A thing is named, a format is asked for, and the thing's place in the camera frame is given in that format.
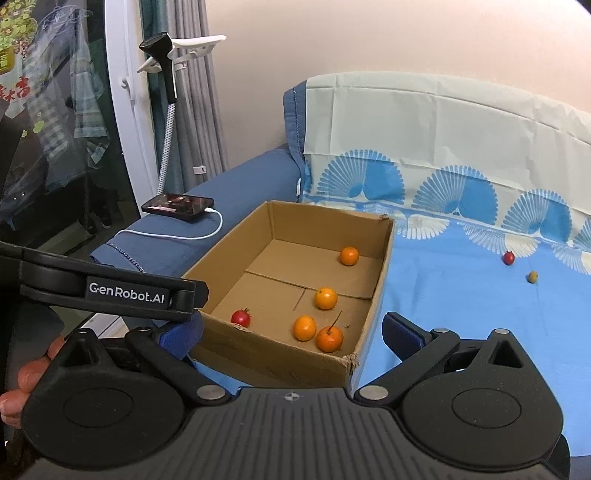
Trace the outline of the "person's left hand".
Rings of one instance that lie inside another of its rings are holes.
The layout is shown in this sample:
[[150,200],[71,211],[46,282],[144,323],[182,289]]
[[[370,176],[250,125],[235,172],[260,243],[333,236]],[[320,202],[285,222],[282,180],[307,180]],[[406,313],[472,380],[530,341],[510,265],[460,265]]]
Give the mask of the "person's left hand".
[[21,428],[21,414],[26,401],[64,343],[62,336],[57,337],[50,344],[46,355],[27,363],[19,370],[17,387],[1,395],[1,419],[4,424]]

